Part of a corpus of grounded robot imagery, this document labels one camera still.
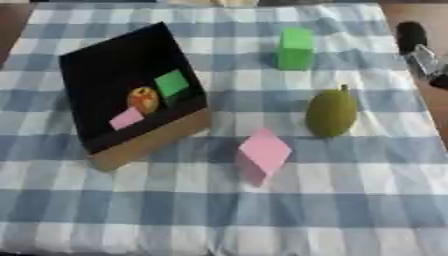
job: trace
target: pink block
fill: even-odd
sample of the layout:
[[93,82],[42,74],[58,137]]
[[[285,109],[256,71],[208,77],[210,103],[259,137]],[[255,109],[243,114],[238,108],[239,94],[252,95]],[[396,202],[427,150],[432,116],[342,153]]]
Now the pink block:
[[115,130],[123,129],[133,123],[143,120],[143,116],[134,107],[130,107],[109,121]]
[[250,136],[238,148],[237,165],[247,179],[260,186],[286,161],[291,148],[266,128]]

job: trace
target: open box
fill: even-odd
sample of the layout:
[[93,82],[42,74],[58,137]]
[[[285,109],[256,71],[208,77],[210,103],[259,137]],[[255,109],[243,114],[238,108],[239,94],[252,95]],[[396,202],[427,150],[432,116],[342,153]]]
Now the open box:
[[[100,170],[127,162],[210,126],[206,94],[164,23],[60,56],[78,136]],[[127,108],[130,91],[179,70],[189,87],[169,106],[120,130],[109,124]]]

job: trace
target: block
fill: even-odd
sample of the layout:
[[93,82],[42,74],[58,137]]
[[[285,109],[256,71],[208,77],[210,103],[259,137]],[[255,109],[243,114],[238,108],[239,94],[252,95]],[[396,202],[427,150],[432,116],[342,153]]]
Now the block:
[[120,130],[141,120],[143,120],[143,116],[140,114],[140,112],[138,112],[136,108],[131,107],[126,109],[118,116],[114,117],[109,121],[109,123],[115,130]]
[[156,84],[167,104],[170,104],[176,94],[188,87],[187,80],[177,69],[157,77]]
[[306,70],[314,54],[313,32],[304,28],[285,28],[278,47],[277,61],[281,70]]
[[291,148],[269,129],[256,131],[238,148],[236,164],[255,186],[265,183],[286,161]]

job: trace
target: green cube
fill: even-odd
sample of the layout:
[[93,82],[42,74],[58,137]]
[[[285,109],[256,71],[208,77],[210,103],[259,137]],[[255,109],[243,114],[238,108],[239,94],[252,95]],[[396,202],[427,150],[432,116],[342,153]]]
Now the green cube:
[[167,103],[170,103],[176,94],[188,87],[187,80],[177,69],[157,77],[156,84]]
[[313,32],[304,28],[285,28],[278,47],[278,68],[306,70],[313,61]]

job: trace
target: tablecloth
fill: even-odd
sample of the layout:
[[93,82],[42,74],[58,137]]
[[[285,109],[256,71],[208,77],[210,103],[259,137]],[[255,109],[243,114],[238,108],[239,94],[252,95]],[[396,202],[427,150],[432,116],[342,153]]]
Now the tablecloth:
[[[60,54],[164,21],[203,83],[212,127],[113,173],[76,136]],[[315,33],[307,71],[275,68],[282,28]],[[345,83],[352,129],[304,124]],[[448,165],[376,4],[224,9],[40,4],[0,73],[0,248],[136,255],[448,254]],[[234,165],[260,127],[292,149],[262,187]]]

